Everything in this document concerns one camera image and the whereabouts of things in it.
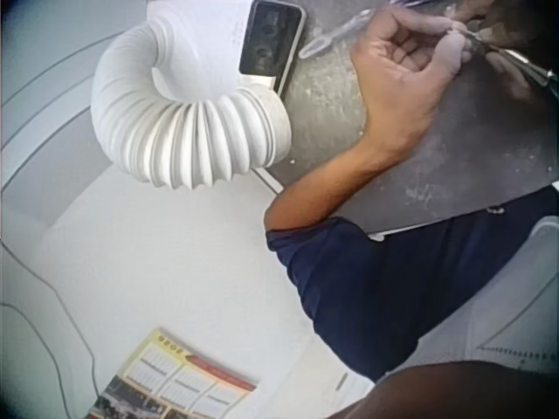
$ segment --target metal tool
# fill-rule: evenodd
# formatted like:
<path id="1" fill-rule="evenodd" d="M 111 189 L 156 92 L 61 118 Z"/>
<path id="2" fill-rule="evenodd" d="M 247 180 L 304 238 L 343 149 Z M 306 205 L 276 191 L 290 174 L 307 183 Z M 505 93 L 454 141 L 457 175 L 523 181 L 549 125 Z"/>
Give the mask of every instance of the metal tool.
<path id="1" fill-rule="evenodd" d="M 484 41 L 478 33 L 472 31 L 459 30 L 468 39 L 477 42 L 487 49 L 499 53 L 509 63 L 518 68 L 522 73 L 528 76 L 529 80 L 535 82 L 539 87 L 547 89 L 553 94 L 556 100 L 559 100 L 559 78 L 553 70 L 548 70 L 539 65 L 534 64 L 528 57 L 516 50 L 508 48 L 499 48 Z"/>

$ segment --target fingernail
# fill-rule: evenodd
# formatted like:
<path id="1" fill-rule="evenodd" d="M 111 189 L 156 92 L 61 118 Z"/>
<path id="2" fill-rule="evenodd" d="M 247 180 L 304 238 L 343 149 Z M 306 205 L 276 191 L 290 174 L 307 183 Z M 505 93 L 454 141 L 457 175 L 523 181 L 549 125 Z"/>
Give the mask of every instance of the fingernail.
<path id="1" fill-rule="evenodd" d="M 491 42 L 493 40 L 493 28 L 485 28 L 478 32 L 478 36 L 482 41 Z"/>
<path id="2" fill-rule="evenodd" d="M 473 57 L 473 55 L 472 55 L 471 52 L 469 52 L 469 51 L 462 52 L 462 63 L 463 64 L 469 63 L 470 61 L 472 61 L 472 57 Z"/>
<path id="3" fill-rule="evenodd" d="M 467 31 L 468 30 L 468 28 L 465 24 L 463 24 L 462 22 L 457 22 L 457 21 L 452 22 L 452 28 L 457 30 L 457 31 Z"/>

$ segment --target finger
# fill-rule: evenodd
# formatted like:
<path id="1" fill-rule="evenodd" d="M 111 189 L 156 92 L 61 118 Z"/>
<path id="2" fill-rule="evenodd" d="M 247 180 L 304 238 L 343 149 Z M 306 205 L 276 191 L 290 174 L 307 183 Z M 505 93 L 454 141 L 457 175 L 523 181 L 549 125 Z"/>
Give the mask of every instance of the finger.
<path id="1" fill-rule="evenodd" d="M 418 41 L 415 38 L 410 38 L 392 52 L 392 60 L 400 64 L 404 61 L 404 58 L 413 53 L 418 47 Z"/>
<path id="2" fill-rule="evenodd" d="M 434 52 L 434 48 L 418 48 L 402 62 L 402 65 L 414 72 L 420 72 L 424 70 L 426 66 L 431 62 Z"/>
<path id="3" fill-rule="evenodd" d="M 486 59 L 491 67 L 503 77 L 503 84 L 513 98 L 528 102 L 533 99 L 530 84 L 516 66 L 497 52 L 488 53 Z"/>
<path id="4" fill-rule="evenodd" d="M 522 71 L 498 52 L 489 52 L 486 60 L 499 75 L 503 76 L 507 85 L 530 89 L 530 84 L 526 81 Z"/>
<path id="5" fill-rule="evenodd" d="M 396 36 L 400 28 L 438 35 L 451 27 L 452 20 L 448 17 L 422 15 L 401 7 L 384 7 L 373 16 L 365 34 L 368 38 L 390 40 Z"/>
<path id="6" fill-rule="evenodd" d="M 528 36 L 522 31 L 507 31 L 504 24 L 495 24 L 478 32 L 481 40 L 488 44 L 507 48 L 522 46 L 528 42 Z"/>
<path id="7" fill-rule="evenodd" d="M 458 74 L 462 66 L 462 52 L 466 38 L 459 33 L 446 35 L 440 40 L 431 62 L 421 72 L 421 79 L 427 86 L 446 87 Z"/>
<path id="8" fill-rule="evenodd" d="M 473 54 L 469 51 L 462 52 L 462 64 L 469 63 L 472 61 Z"/>

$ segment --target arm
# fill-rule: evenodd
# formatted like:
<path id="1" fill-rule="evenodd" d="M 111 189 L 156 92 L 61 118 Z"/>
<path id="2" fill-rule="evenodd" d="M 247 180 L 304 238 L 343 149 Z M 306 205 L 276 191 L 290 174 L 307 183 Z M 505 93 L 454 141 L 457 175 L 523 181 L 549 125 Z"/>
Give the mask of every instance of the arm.
<path id="1" fill-rule="evenodd" d="M 407 158 L 429 129 L 462 59 L 468 58 L 464 37 L 447 35 L 455 24 L 446 17 L 390 7 L 373 17 L 352 51 L 368 115 L 362 138 L 280 194 L 266 212 L 267 231 L 324 221 Z"/>

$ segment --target shirt sleeve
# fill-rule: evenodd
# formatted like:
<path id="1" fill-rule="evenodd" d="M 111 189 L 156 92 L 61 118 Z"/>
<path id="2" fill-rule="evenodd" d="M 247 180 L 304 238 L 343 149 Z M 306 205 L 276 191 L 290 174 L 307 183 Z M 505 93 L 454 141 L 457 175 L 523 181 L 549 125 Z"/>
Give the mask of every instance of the shirt sleeve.
<path id="1" fill-rule="evenodd" d="M 301 230 L 270 232 L 268 246 L 287 268 L 314 330 L 349 367 L 377 380 L 405 354 L 384 289 L 384 247 L 355 224 L 332 218 Z"/>

